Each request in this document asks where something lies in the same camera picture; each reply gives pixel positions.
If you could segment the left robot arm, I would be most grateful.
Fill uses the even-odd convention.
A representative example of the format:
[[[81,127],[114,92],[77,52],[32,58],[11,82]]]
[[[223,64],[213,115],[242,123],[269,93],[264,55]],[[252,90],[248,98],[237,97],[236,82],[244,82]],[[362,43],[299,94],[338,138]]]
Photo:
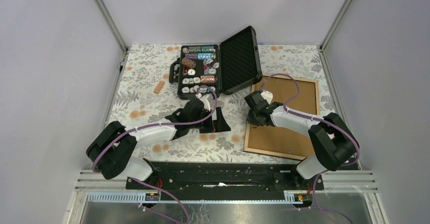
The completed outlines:
[[[198,129],[201,134],[231,130],[213,96],[206,94],[155,123],[135,128],[127,128],[119,121],[109,123],[88,146],[86,155],[94,171],[104,179],[126,176],[151,189],[157,184],[155,168],[149,161],[134,157],[134,150],[146,144],[178,139],[191,129]]]

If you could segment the brown frame backing board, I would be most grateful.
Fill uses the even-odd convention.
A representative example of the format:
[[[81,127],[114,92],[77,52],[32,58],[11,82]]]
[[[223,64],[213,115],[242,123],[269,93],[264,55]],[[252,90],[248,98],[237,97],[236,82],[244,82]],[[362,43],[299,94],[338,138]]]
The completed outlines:
[[[267,83],[268,79],[270,79],[270,78],[264,77],[261,82],[257,83],[256,85],[254,85],[252,87],[252,91],[257,91],[259,88],[263,88],[264,85]],[[294,82],[294,84],[297,88],[297,93],[293,97],[291,97],[291,99],[294,100],[300,94],[300,87],[299,87],[296,79],[294,79],[292,81]],[[307,118],[304,118],[301,116],[297,116],[294,113],[300,112],[302,114],[306,114],[306,115],[312,116],[312,117],[316,117],[317,115],[305,113],[303,111],[293,109],[289,106],[288,106],[288,108],[289,108],[289,110],[285,110],[283,106],[280,106],[274,110],[273,114],[271,115],[271,119],[272,119],[273,123],[275,124],[274,127],[287,128],[287,129],[293,130],[295,132],[298,132],[298,133],[301,133],[304,135],[305,131],[307,131],[307,133],[308,133],[308,129],[310,128],[311,125],[317,124],[316,119],[313,119],[313,120],[307,119]]]

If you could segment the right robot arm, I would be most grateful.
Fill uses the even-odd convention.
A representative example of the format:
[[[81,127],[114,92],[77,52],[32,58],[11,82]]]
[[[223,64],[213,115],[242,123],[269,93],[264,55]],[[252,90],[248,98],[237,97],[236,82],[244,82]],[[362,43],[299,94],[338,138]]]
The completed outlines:
[[[314,154],[306,157],[291,175],[293,187],[302,190],[311,178],[325,171],[337,171],[360,155],[360,147],[342,118],[336,113],[324,117],[292,109],[284,103],[270,102],[273,95],[253,91],[244,99],[249,106],[247,122],[254,126],[290,129],[309,137]]]

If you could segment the wooden picture frame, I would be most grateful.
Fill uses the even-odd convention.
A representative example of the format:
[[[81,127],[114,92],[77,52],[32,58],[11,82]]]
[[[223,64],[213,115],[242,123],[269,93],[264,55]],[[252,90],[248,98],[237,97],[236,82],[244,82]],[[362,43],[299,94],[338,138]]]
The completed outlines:
[[[288,106],[305,113],[319,115],[319,84],[316,80],[299,79],[300,94]],[[272,101],[284,103],[297,93],[294,82],[285,76],[268,79],[263,87],[273,94]],[[314,154],[307,131],[305,134],[287,128],[247,125],[244,151],[293,160],[302,160]]]

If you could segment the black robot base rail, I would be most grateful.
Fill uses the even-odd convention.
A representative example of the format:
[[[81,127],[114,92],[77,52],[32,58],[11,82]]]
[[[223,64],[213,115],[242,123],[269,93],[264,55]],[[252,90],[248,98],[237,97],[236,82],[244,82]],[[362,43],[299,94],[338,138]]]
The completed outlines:
[[[285,194],[324,189],[322,178],[302,178],[293,164],[152,162],[145,180],[180,201],[282,201]]]

